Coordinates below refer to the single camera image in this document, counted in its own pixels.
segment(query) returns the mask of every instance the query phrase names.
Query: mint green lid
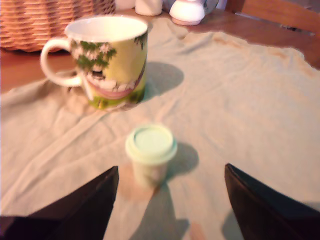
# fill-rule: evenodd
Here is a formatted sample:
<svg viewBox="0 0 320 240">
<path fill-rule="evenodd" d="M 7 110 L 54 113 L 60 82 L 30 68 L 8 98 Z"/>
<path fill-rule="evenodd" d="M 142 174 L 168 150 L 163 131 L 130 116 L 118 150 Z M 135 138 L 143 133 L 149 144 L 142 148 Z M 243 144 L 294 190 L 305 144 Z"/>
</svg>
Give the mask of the mint green lid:
<svg viewBox="0 0 320 240">
<path fill-rule="evenodd" d="M 177 152 L 177 142 L 171 131 L 159 124 L 136 128 L 126 139 L 128 156 L 147 165 L 158 165 L 172 159 Z"/>
</svg>

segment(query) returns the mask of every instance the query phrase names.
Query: small plastic container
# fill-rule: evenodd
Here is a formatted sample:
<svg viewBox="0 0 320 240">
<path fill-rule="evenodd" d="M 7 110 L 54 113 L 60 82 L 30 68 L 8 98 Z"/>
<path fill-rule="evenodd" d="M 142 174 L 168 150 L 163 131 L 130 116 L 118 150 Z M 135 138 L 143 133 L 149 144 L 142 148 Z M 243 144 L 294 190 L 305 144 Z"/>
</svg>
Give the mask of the small plastic container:
<svg viewBox="0 0 320 240">
<path fill-rule="evenodd" d="M 177 141 L 168 128 L 148 124 L 128 136 L 125 151 L 132 160 L 137 183 L 142 187 L 157 187 L 165 180 L 168 162 L 177 153 Z"/>
</svg>

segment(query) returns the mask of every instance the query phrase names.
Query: mug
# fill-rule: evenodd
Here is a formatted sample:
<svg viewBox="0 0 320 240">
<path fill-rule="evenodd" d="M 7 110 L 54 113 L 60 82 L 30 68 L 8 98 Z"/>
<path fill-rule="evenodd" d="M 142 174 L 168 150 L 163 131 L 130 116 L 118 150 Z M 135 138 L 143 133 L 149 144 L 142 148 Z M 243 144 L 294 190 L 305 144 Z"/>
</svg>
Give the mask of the mug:
<svg viewBox="0 0 320 240">
<path fill-rule="evenodd" d="M 139 103 L 145 94 L 148 24 L 125 15 L 78 19 L 50 39 L 40 65 L 46 77 L 64 87 L 82 87 L 91 105 L 114 110 Z M 48 65 L 51 49 L 64 49 L 75 61 L 77 75 L 64 78 Z"/>
</svg>

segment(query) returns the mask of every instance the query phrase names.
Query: wicker basket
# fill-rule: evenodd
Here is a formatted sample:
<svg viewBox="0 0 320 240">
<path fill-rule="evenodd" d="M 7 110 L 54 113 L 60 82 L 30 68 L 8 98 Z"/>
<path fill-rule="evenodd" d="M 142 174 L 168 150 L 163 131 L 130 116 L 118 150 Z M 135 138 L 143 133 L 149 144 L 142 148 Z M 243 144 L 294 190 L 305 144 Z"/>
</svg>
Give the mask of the wicker basket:
<svg viewBox="0 0 320 240">
<path fill-rule="evenodd" d="M 1 48 L 39 51 L 75 19 L 115 10 L 115 0 L 1 0 Z"/>
</svg>

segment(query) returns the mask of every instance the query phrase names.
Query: tablecloth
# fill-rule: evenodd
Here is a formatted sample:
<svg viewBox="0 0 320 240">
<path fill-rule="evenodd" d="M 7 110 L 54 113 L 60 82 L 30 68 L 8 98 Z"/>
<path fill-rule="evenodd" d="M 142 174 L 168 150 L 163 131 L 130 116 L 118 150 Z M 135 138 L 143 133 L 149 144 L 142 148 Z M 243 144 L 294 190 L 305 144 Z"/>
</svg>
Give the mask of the tablecloth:
<svg viewBox="0 0 320 240">
<path fill-rule="evenodd" d="M 119 166 L 104 239 L 242 239 L 226 163 L 320 209 L 320 72 L 301 52 L 159 18 L 147 78 L 143 102 L 112 113 L 93 109 L 80 88 L 47 80 L 3 94 L 1 213 L 31 214 Z M 124 148 L 129 132 L 150 122 L 178 141 L 155 192 L 135 184 Z"/>
</svg>

